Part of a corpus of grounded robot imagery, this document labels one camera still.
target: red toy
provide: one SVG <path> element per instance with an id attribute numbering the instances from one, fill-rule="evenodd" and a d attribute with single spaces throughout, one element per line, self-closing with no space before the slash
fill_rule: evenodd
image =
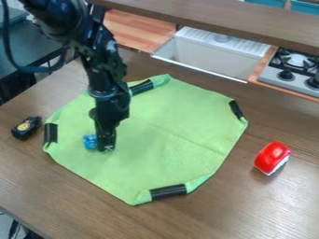
<path id="1" fill-rule="evenodd" d="M 255 167 L 267 176 L 283 166 L 291 155 L 291 150 L 281 143 L 271 143 L 260 150 L 255 158 Z"/>

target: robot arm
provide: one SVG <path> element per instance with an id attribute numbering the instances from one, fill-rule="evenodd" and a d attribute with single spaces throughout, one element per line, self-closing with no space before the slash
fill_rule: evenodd
<path id="1" fill-rule="evenodd" d="M 116 128 L 129 117 L 130 92 L 122 81 L 126 65 L 118 55 L 113 35 L 104 27 L 104 10 L 82 0 L 20 0 L 40 21 L 48 37 L 79 52 L 89 77 L 90 96 L 95 108 L 97 148 L 110 151 L 116 145 Z"/>

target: green cloth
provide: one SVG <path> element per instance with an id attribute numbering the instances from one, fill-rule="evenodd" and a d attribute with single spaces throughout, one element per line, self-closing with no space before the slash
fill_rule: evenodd
<path id="1" fill-rule="evenodd" d="M 47 120 L 58 124 L 58 143 L 44 150 L 127 204 L 150 202 L 150 190 L 166 186 L 185 184 L 190 193 L 216 172 L 248 125 L 232 112 L 231 101 L 171 78 L 132 98 L 116 150 L 102 153 L 82 143 L 84 134 L 95 134 L 89 117 L 94 101 L 84 92 Z"/>

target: wooden table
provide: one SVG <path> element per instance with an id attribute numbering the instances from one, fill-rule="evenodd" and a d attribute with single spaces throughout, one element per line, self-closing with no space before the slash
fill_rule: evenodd
<path id="1" fill-rule="evenodd" d="M 103 7 L 319 54 L 319 17 L 237 0 L 88 0 Z"/>
<path id="2" fill-rule="evenodd" d="M 318 238 L 318 104 L 142 54 L 122 55 L 128 80 L 169 73 L 236 99 L 249 127 L 225 163 L 187 196 L 129 206 L 54 162 L 41 150 L 43 130 L 26 142 L 14 139 L 12 126 L 30 115 L 46 119 L 86 89 L 85 73 L 73 62 L 0 108 L 1 210 L 57 239 Z M 285 142 L 293 155 L 266 177 L 253 159 L 271 141 Z"/>

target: gas stove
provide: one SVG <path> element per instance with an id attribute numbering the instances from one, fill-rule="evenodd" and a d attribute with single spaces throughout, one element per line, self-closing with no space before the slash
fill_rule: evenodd
<path id="1" fill-rule="evenodd" d="M 319 98 L 319 56 L 278 48 L 258 81 Z"/>

